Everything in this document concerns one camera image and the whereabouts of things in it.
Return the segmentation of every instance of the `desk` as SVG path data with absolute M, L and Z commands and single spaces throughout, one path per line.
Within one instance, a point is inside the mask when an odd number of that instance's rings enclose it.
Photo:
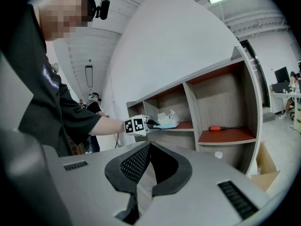
M 284 106 L 283 106 L 283 99 L 287 98 L 287 97 L 292 97 L 293 100 L 295 101 L 295 117 L 294 117 L 294 121 L 293 121 L 293 129 L 296 130 L 296 124 L 297 124 L 297 108 L 298 108 L 298 103 L 301 101 L 301 94 L 296 94 L 296 93 L 270 93 L 271 95 L 271 110 L 273 111 L 273 102 L 274 102 L 274 97 L 281 97 L 282 98 L 282 108 L 283 108 L 283 113 L 284 113 Z

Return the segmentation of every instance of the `computer monitor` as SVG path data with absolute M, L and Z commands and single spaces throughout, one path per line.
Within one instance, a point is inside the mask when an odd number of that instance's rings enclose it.
M 290 82 L 291 81 L 286 67 L 283 67 L 280 70 L 276 70 L 275 71 L 275 76 L 276 76 L 276 79 L 277 79 L 277 83 L 282 83 L 282 82 L 286 82 L 286 81 Z

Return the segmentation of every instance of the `black vent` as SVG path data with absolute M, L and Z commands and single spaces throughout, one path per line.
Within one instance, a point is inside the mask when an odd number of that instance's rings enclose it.
M 258 211 L 257 208 L 231 181 L 219 183 L 218 186 L 243 220 Z
M 65 168 L 66 171 L 70 171 L 70 170 L 74 170 L 74 169 L 77 169 L 77 168 L 82 168 L 82 167 L 87 166 L 87 165 L 88 165 L 88 163 L 86 161 L 79 161 L 79 162 L 76 162 L 76 163 L 64 165 L 64 168 Z
M 120 165 L 122 174 L 138 184 L 150 163 L 149 150 L 150 145 L 144 147 L 128 159 L 124 160 Z

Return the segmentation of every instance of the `ceiling pipe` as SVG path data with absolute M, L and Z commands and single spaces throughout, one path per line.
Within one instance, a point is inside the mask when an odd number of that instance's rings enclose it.
M 231 29 L 233 31 L 237 31 L 237 30 L 241 30 L 241 28 L 246 28 L 246 29 L 253 29 L 253 28 L 256 28 L 256 29 L 259 29 L 259 28 L 263 28 L 263 27 L 272 27 L 272 26 L 278 26 L 280 25 L 281 21 L 278 21 L 278 22 L 275 22 L 273 21 L 272 23 L 259 23 L 258 21 L 252 21 L 252 22 L 249 22 L 249 23 L 246 23 L 246 24 L 238 24 L 238 25 L 233 25 L 233 26 L 230 26 Z
M 285 22 L 285 18 L 283 19 L 283 22 L 282 22 L 281 26 L 283 26 L 284 22 Z
M 278 25 L 278 26 L 271 26 L 271 27 L 266 27 L 266 28 L 260 28 L 260 29 L 254 29 L 254 30 L 251 30 L 251 31 L 248 31 L 248 32 L 241 32 L 241 33 L 233 33 L 236 37 L 248 37 L 252 34 L 258 34 L 260 35 L 260 33 L 262 32 L 268 32 L 268 31 L 275 31 L 276 29 L 281 29 L 281 30 L 284 30 L 284 29 L 289 29 L 289 26 L 285 25 L 285 26 L 281 26 L 281 25 Z
M 224 12 L 223 12 L 223 10 L 222 10 L 222 6 L 221 6 L 221 4 L 219 3 L 219 7 L 220 7 L 220 10 L 221 10 L 221 15 L 222 15 L 222 22 L 224 23 L 224 21 L 225 21 L 225 18 L 224 18 Z
M 272 18 L 279 18 L 281 21 L 283 20 L 284 16 L 283 14 L 258 14 L 258 15 L 253 15 L 249 17 L 243 17 L 240 19 L 235 19 L 231 20 L 231 22 L 226 22 L 227 19 L 225 19 L 225 24 L 229 26 L 234 26 L 237 24 L 244 24 L 249 21 L 254 21 L 254 20 L 261 20 L 261 19 L 272 19 Z
M 237 16 L 232 16 L 230 18 L 225 19 L 225 23 L 229 23 L 232 20 L 237 20 L 243 17 L 247 17 L 247 16 L 253 16 L 253 15 L 258 15 L 258 14 L 281 14 L 283 16 L 283 14 L 276 9 L 267 9 L 267 10 L 257 10 L 254 12 L 248 12 L 248 13 L 243 13 L 243 14 L 239 14 Z

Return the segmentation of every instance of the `doorway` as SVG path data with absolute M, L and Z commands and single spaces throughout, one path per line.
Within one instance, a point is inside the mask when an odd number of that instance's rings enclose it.
M 262 108 L 270 107 L 268 85 L 265 80 L 261 64 L 248 40 L 241 41 L 240 44 L 244 48 L 256 75 L 262 100 Z

